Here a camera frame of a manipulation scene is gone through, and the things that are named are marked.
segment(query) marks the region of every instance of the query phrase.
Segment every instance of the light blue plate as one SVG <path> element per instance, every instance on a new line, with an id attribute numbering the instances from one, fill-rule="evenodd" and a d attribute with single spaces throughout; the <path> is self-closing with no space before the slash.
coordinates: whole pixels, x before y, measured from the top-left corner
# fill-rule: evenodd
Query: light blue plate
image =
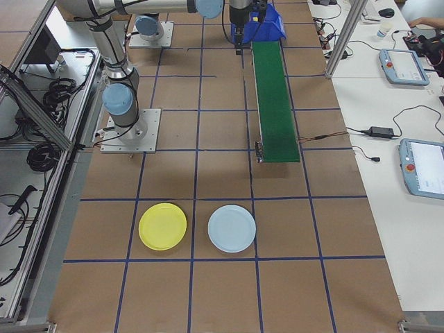
<path id="1" fill-rule="evenodd" d="M 208 236 L 219 249 L 228 253 L 245 250 L 256 235 L 256 223 L 250 212 L 236 205 L 218 208 L 208 222 Z"/>

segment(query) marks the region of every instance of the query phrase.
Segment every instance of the green conveyor belt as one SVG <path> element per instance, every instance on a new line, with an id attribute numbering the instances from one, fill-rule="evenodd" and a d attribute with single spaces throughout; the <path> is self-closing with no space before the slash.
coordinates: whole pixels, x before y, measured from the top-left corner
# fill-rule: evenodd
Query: green conveyor belt
<path id="1" fill-rule="evenodd" d="M 253 42 L 264 162 L 299 162 L 293 113 L 278 42 Z"/>

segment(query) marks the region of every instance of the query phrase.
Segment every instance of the touchscreen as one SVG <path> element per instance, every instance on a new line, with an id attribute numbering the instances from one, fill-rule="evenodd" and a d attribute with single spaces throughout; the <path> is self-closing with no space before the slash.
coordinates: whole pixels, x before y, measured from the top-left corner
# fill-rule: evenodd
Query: touchscreen
<path id="1" fill-rule="evenodd" d="M 444 148 L 418 142 L 411 142 L 410 145 L 418 176 L 418 189 L 444 194 Z"/>
<path id="2" fill-rule="evenodd" d="M 402 80 L 421 81 L 422 75 L 410 52 L 389 51 L 396 76 Z"/>

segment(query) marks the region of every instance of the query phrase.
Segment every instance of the computer mouse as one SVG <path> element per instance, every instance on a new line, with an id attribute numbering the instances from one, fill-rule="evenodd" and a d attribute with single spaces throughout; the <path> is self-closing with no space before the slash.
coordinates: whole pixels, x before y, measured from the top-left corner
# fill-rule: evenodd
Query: computer mouse
<path id="1" fill-rule="evenodd" d="M 381 15 L 382 17 L 389 18 L 389 17 L 393 17 L 394 16 L 395 11 L 393 9 L 391 9 L 391 8 L 385 8 L 385 9 L 381 9 L 378 12 L 378 14 Z"/>

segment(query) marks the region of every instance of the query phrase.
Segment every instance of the red emergency stop button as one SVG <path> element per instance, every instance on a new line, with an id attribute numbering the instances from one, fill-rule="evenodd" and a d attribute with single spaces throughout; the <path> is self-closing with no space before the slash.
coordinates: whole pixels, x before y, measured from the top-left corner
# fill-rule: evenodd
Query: red emergency stop button
<path id="1" fill-rule="evenodd" d="M 410 171 L 410 172 L 414 171 L 415 168 L 416 168 L 416 167 L 415 167 L 415 164 L 408 164 L 408 165 L 405 166 L 405 169 L 406 169 L 407 171 Z"/>

